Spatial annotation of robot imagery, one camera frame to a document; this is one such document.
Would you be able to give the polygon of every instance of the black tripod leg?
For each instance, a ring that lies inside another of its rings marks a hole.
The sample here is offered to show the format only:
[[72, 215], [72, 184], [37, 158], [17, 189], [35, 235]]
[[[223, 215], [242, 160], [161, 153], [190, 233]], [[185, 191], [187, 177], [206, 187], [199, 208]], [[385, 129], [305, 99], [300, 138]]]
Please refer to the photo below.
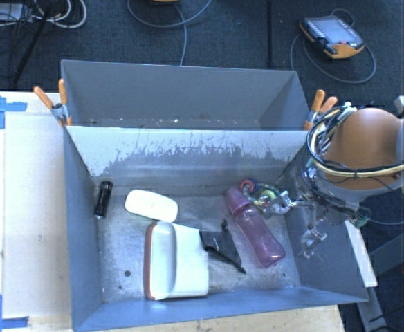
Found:
[[36, 46], [37, 40], [42, 34], [42, 30], [44, 29], [44, 26], [47, 22], [48, 16], [51, 14], [51, 11], [53, 10], [53, 7], [55, 6], [57, 0], [48, 0], [48, 5], [47, 8], [45, 9], [44, 16], [42, 17], [41, 23], [33, 36], [33, 39], [30, 43], [30, 46], [27, 48], [24, 56], [21, 59], [21, 62], [19, 63], [19, 66], [17, 67], [15, 77], [13, 78], [13, 88], [16, 88], [17, 82], [21, 78], [22, 72], [24, 71], [28, 60], [30, 59], [31, 53], [33, 52], [33, 49]]

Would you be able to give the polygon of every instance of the gray bin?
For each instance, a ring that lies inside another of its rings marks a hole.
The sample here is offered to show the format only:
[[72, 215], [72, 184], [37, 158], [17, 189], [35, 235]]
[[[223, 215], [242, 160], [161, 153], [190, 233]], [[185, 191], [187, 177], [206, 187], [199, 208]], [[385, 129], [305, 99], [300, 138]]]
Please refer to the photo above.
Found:
[[[64, 155], [75, 331], [367, 301], [344, 225], [327, 228], [306, 259], [298, 254], [302, 210], [266, 219], [286, 257], [263, 269], [223, 197], [245, 178], [275, 183], [303, 147], [309, 110], [296, 72], [71, 60], [61, 68], [73, 119]], [[97, 220], [105, 180], [113, 191]], [[146, 299], [143, 249], [153, 221], [126, 211], [133, 189], [174, 199], [177, 224], [221, 231], [227, 219], [247, 273], [210, 256], [206, 297]]]

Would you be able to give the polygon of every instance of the bin floor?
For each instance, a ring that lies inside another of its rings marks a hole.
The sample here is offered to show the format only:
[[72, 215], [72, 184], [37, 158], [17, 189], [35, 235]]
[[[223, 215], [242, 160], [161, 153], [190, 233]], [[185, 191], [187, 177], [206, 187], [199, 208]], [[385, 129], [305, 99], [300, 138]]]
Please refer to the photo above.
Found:
[[[98, 220], [104, 302], [144, 298], [145, 233], [154, 221], [125, 209], [125, 199], [130, 191], [130, 188], [126, 191], [120, 187], [114, 188], [107, 217]], [[169, 197], [178, 203], [176, 224], [220, 232], [222, 221], [227, 219], [228, 229], [231, 231], [246, 274], [239, 272], [232, 264], [210, 255], [208, 294], [241, 288], [272, 289], [300, 285], [283, 216], [273, 216], [266, 222], [285, 248], [286, 256], [276, 266], [260, 268], [248, 242], [237, 228], [223, 195]]]

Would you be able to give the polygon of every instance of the black cylinder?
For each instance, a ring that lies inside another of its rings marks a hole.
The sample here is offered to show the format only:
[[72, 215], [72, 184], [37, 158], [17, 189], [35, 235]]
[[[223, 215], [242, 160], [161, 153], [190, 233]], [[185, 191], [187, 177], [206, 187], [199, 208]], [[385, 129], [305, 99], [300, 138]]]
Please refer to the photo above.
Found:
[[98, 203], [94, 209], [94, 215], [99, 219], [107, 216], [108, 203], [110, 201], [112, 188], [113, 183], [110, 181], [102, 181], [100, 184]]

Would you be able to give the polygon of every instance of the electronic device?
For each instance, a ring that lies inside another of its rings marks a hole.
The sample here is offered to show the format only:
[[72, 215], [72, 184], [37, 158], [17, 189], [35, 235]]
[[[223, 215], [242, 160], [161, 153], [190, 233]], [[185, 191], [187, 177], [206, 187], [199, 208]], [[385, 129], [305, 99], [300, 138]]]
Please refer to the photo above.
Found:
[[339, 17], [305, 17], [300, 28], [308, 39], [333, 59], [353, 57], [364, 46], [357, 32]]

